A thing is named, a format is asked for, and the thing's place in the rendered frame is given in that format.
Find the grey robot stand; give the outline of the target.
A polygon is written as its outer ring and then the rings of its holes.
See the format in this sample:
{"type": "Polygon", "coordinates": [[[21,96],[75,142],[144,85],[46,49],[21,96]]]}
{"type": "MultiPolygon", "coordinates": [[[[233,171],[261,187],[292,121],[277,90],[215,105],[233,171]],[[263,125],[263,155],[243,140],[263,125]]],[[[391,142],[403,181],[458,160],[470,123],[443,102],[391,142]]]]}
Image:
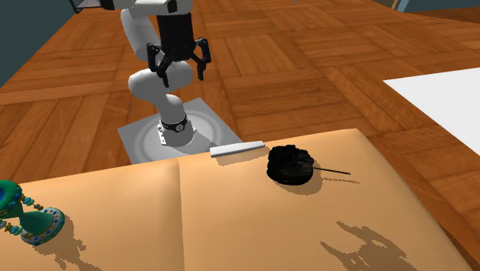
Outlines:
{"type": "Polygon", "coordinates": [[[193,140],[186,146],[171,147],[161,144],[157,129],[160,123],[158,114],[118,128],[118,134],[132,164],[208,152],[214,146],[241,142],[202,99],[186,102],[184,108],[188,119],[196,128],[193,140]]]}

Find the white flat bar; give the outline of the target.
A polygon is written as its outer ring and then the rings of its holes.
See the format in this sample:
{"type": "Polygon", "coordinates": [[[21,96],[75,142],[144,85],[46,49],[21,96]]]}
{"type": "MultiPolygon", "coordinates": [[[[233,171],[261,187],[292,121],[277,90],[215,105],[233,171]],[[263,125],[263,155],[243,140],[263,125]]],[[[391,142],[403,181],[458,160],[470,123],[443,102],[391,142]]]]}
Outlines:
{"type": "Polygon", "coordinates": [[[220,156],[228,156],[233,155],[241,152],[247,152],[254,149],[260,149],[265,147],[263,141],[254,141],[254,142],[238,142],[232,143],[223,146],[215,146],[209,149],[210,156],[212,158],[220,157],[220,156]]]}

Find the black yarn ball with needle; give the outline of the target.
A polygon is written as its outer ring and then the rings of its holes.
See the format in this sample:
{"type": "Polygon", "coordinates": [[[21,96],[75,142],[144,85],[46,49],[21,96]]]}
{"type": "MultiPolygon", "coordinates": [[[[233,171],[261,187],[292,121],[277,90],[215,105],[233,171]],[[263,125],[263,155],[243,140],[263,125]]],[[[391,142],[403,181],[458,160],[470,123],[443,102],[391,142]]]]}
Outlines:
{"type": "Polygon", "coordinates": [[[287,186],[306,184],[315,170],[350,175],[350,172],[315,166],[314,162],[305,149],[295,145],[275,146],[268,153],[266,173],[271,180],[287,186]]]}

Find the green beaded figure toy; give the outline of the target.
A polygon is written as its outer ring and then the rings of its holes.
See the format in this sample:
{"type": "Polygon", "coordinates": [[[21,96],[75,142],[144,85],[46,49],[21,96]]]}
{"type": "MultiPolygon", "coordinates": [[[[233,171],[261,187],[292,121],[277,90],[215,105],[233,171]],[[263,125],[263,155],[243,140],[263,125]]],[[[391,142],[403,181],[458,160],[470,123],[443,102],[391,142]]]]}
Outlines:
{"type": "Polygon", "coordinates": [[[61,210],[37,204],[16,182],[0,180],[0,229],[39,246],[55,238],[64,224],[61,210]]]}

